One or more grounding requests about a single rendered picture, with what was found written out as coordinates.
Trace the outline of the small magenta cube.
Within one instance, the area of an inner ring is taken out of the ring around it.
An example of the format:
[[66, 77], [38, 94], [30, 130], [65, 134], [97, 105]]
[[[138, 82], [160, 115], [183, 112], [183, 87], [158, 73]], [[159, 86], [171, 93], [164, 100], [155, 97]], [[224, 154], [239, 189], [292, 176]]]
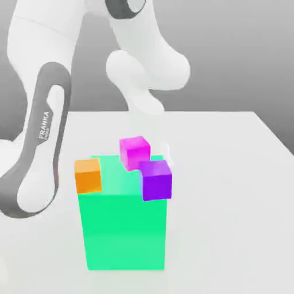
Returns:
[[128, 172], [138, 169], [140, 161], [149, 161], [150, 153], [150, 144], [143, 136], [119, 140], [119, 158]]

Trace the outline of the small purple cube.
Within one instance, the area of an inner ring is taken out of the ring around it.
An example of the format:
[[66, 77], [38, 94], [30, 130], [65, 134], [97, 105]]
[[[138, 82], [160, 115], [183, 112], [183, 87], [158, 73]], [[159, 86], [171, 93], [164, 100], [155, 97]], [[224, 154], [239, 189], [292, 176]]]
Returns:
[[143, 201], [172, 198], [172, 171], [165, 160], [139, 162]]

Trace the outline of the small orange cube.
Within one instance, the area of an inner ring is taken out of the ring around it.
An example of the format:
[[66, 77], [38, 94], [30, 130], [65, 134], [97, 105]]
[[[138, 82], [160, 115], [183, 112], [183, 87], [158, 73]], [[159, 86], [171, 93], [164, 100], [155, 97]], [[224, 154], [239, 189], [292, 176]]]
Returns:
[[102, 178], [98, 158], [75, 161], [75, 181], [78, 194], [102, 191]]

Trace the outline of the large green box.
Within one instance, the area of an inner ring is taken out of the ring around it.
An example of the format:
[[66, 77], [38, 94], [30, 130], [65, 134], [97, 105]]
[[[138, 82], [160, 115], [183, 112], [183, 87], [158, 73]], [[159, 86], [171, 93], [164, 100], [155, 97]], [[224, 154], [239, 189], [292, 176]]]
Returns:
[[102, 191], [78, 196], [88, 270], [164, 270], [167, 201], [143, 201], [119, 156], [96, 159]]

